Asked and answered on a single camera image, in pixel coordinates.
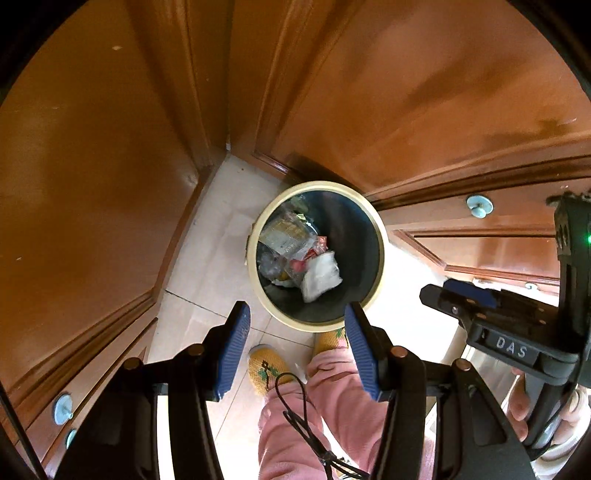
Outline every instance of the pink pants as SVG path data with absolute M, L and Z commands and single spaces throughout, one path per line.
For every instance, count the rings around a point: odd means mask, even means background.
M 363 390 L 349 350 L 337 349 L 316 355 L 307 368 L 308 422 L 314 434 L 330 449 L 322 432 L 326 422 L 341 447 L 359 467 L 371 472 L 378 454 L 387 403 L 377 403 Z M 300 417 L 303 402 L 300 385 L 280 385 L 283 399 Z M 265 396 L 259 419 L 259 480 L 326 480 L 324 467 L 308 444 L 283 416 L 285 410 L 275 389 Z M 420 479 L 433 473 L 435 442 L 425 437 Z

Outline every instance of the plastic wrapper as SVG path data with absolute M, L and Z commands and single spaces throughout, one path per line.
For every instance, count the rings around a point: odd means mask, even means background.
M 259 242 L 287 261 L 303 260 L 314 245 L 316 236 L 310 222 L 303 222 L 298 214 L 286 210 L 262 230 Z
M 310 210 L 307 202 L 301 195 L 296 195 L 284 203 L 289 210 L 305 215 Z
M 327 251 L 311 258 L 307 262 L 307 271 L 300 287 L 304 302 L 315 301 L 323 293 L 335 288 L 342 281 L 333 251 Z
M 308 249 L 302 260 L 295 258 L 291 259 L 286 265 L 285 270 L 288 275 L 294 280 L 297 286 L 301 285 L 304 280 L 304 274 L 308 270 L 308 261 L 318 255 L 323 254 L 328 250 L 327 239 L 325 236 L 317 236 L 314 240 L 314 244 Z
M 285 272 L 285 259 L 271 250 L 263 251 L 258 261 L 258 270 L 267 280 L 275 280 Z
M 287 278 L 287 280 L 275 279 L 271 283 L 273 283 L 273 285 L 277 285 L 278 287 L 283 287 L 283 288 L 296 288 L 297 287 L 296 283 L 290 278 Z

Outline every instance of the screw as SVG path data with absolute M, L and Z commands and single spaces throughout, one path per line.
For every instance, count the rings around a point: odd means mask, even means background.
M 126 370 L 135 370 L 141 364 L 142 361 L 139 358 L 128 358 L 125 362 L 123 362 L 123 368 L 125 368 Z
M 190 347 L 187 348 L 187 353 L 191 356 L 199 356 L 205 353 L 205 348 L 201 343 L 194 343 Z
M 465 360 L 463 358 L 458 358 L 454 362 L 454 364 L 457 368 L 459 368 L 463 372 L 467 372 L 468 370 L 470 370 L 472 368 L 472 364 L 468 360 Z
M 403 346 L 393 346 L 390 349 L 390 353 L 396 358 L 404 358 L 408 355 L 408 350 L 406 350 Z

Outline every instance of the floor tile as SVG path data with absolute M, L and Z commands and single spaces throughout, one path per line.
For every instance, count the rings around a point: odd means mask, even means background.
M 271 317 L 269 325 L 265 329 L 265 333 L 270 335 L 291 340 L 302 345 L 314 346 L 314 334 L 310 332 L 301 332 L 295 328 L 288 327 L 285 323 L 280 322 L 275 317 Z
M 457 320 L 421 303 L 421 288 L 442 285 L 445 277 L 399 248 L 387 244 L 383 285 L 366 310 L 369 322 L 386 330 L 394 345 L 402 345 L 423 360 L 440 362 L 457 329 Z
M 250 285 L 246 240 L 262 210 L 284 188 L 246 162 L 226 159 L 189 229 L 168 290 L 224 316 L 236 300 L 246 300 L 251 326 L 265 330 L 271 316 Z
M 248 338 L 246 339 L 246 344 L 244 345 L 242 357 L 240 358 L 240 363 L 238 363 L 238 368 L 236 369 L 236 375 L 234 376 L 232 388 L 224 395 L 221 401 L 217 403 L 207 403 L 207 413 L 209 415 L 209 424 L 212 429 L 213 438 L 217 437 L 217 434 L 222 427 L 223 421 L 228 414 L 230 406 L 235 400 L 238 389 L 240 388 L 240 384 L 245 378 L 246 371 L 248 370 L 248 352 L 252 347 L 258 345 L 261 342 L 262 336 L 262 332 L 252 328 L 250 329 L 248 332 Z
M 148 362 L 174 357 L 183 348 L 201 342 L 211 327 L 225 321 L 216 313 L 164 292 Z
M 286 361 L 298 365 L 299 369 L 303 369 L 311 357 L 311 348 L 271 335 L 263 335 L 261 343 L 277 348 Z M 261 409 L 262 398 L 255 393 L 248 377 L 244 378 L 216 439 L 224 478 L 257 478 L 258 419 Z

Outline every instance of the person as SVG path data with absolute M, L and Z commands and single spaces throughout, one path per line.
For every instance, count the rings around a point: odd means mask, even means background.
M 275 379 L 289 371 L 285 360 L 269 345 L 258 345 L 249 353 L 249 378 L 255 391 L 264 398 L 258 422 L 259 480 L 326 480 L 324 467 L 318 457 L 283 415 L 285 407 L 275 391 Z M 307 414 L 311 431 L 326 449 L 330 449 L 323 433 L 324 419 L 351 460 L 362 470 L 371 472 L 378 454 L 388 404 L 372 400 L 363 390 L 344 328 L 316 335 L 306 377 Z M 530 407 L 522 378 L 520 374 L 510 396 L 507 412 L 520 440 L 527 436 L 525 416 Z M 289 375 L 280 377 L 278 383 L 284 401 L 293 412 L 303 417 L 304 396 L 300 384 Z M 577 438 L 574 430 L 583 428 L 584 432 L 589 424 L 589 401 L 586 391 L 579 388 L 575 404 L 571 402 L 566 405 L 568 413 L 562 416 L 565 426 L 561 425 L 554 437 L 557 444 L 567 447 L 556 445 L 559 451 L 542 460 L 545 465 L 540 473 L 537 472 L 538 476 L 543 475 L 540 477 L 542 480 L 552 478 L 552 472 L 560 462 L 566 462 L 578 441 L 572 445 L 573 438 Z M 424 436 L 420 480 L 431 479 L 434 453 L 435 437 L 428 430 Z

